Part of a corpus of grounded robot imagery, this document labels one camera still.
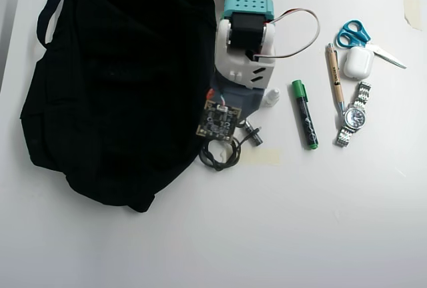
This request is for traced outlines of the white slotted gripper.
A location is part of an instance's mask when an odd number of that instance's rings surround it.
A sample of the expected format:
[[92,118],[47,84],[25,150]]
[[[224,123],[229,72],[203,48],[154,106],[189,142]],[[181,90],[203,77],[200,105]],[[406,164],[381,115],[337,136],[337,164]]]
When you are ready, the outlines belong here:
[[241,109],[240,119],[246,119],[260,108],[275,64],[274,59],[252,61],[238,49],[217,50],[215,66],[221,75],[211,78],[206,99],[221,102],[223,97],[227,106]]

